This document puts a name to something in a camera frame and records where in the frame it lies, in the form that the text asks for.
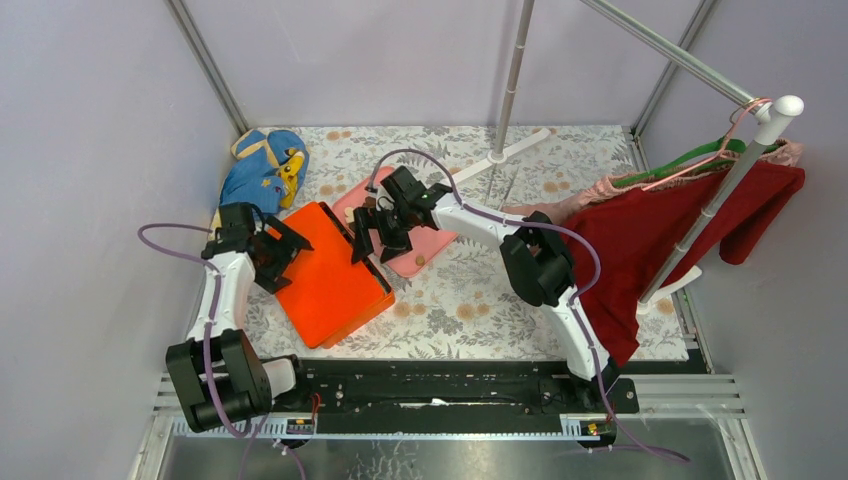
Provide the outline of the pink tray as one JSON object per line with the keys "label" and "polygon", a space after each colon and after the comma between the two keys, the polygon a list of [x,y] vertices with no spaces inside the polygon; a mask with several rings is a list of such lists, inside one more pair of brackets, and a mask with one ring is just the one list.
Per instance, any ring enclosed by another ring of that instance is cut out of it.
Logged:
{"label": "pink tray", "polygon": [[377,189],[360,182],[331,207],[352,241],[353,264],[369,259],[388,266],[398,275],[411,278],[442,253],[457,235],[417,223],[410,215],[415,194],[423,184],[405,167],[381,167],[372,179]]}

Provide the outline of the orange box lid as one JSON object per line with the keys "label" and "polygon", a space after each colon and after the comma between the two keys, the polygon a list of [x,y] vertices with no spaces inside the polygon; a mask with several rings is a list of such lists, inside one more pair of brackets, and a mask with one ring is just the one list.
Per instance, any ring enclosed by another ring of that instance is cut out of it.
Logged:
{"label": "orange box lid", "polygon": [[371,260],[351,261],[352,238],[327,204],[311,202],[282,223],[312,245],[285,270],[291,284],[275,294],[308,348],[333,347],[395,303]]}

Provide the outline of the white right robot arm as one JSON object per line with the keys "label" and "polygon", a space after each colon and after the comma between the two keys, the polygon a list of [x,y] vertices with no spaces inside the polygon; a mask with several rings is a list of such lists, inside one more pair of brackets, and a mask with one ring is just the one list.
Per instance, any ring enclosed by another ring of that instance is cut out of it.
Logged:
{"label": "white right robot arm", "polygon": [[366,199],[352,211],[353,262],[373,253],[382,262],[406,255],[414,247],[412,231],[421,228],[456,233],[493,249],[514,294],[552,324],[570,374],[580,378],[573,386],[577,405],[597,412],[612,400],[612,384],[602,375],[610,355],[582,308],[564,228],[541,212],[521,217],[466,201],[453,182],[425,186],[405,167],[382,180],[386,205],[372,183],[365,189]]}

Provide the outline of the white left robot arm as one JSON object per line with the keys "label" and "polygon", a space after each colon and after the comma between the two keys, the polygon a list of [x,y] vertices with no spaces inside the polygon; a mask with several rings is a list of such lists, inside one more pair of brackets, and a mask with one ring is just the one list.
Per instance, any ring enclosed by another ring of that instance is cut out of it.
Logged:
{"label": "white left robot arm", "polygon": [[186,340],[167,349],[166,367],[193,432],[224,428],[243,438],[275,401],[288,411],[309,401],[299,359],[261,360],[245,327],[251,288],[277,293],[290,285],[285,270],[312,246],[250,203],[220,207],[219,219],[198,258],[206,270],[198,317]]}

